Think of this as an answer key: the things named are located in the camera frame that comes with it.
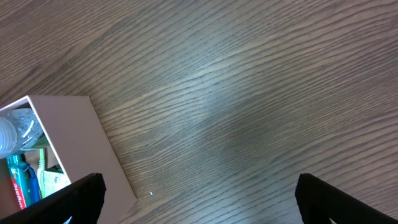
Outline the blue disposable razor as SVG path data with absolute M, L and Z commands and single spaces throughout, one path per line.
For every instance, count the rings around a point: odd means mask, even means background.
M 30 206 L 41 199 L 40 187 L 35 170 L 29 164 L 26 164 L 24 169 L 27 175 L 27 193 L 29 198 L 27 206 Z

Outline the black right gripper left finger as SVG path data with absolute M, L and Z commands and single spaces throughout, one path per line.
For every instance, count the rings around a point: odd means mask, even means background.
M 92 173 L 33 205 L 1 219 L 1 224 L 96 224 L 104 205 L 103 175 Z

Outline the clear soap pump bottle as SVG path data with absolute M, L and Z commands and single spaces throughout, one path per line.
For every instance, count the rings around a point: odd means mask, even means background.
M 43 135 L 32 108 L 9 111 L 1 117 L 1 159 L 32 148 Z

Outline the green toothpaste tube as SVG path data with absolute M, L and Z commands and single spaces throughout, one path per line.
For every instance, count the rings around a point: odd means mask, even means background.
M 30 192 L 30 165 L 23 161 L 22 156 L 13 155 L 6 159 L 10 173 L 12 188 L 15 191 L 17 202 L 21 210 L 32 204 Z

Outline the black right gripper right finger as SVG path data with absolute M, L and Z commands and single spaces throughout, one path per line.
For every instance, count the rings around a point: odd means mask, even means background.
M 299 175 L 295 198 L 304 224 L 397 224 L 396 219 L 312 174 Z

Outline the white cardboard box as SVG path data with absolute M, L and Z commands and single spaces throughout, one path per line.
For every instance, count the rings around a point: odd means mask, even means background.
M 137 198 L 87 96 L 27 95 L 1 107 L 1 114 L 29 105 L 70 182 L 103 176 L 106 193 L 99 223 L 118 223 Z

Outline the green white soap packet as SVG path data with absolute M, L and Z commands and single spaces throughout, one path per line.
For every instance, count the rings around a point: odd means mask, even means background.
M 60 165 L 44 170 L 44 197 L 48 197 L 70 184 L 69 178 L 63 173 Z

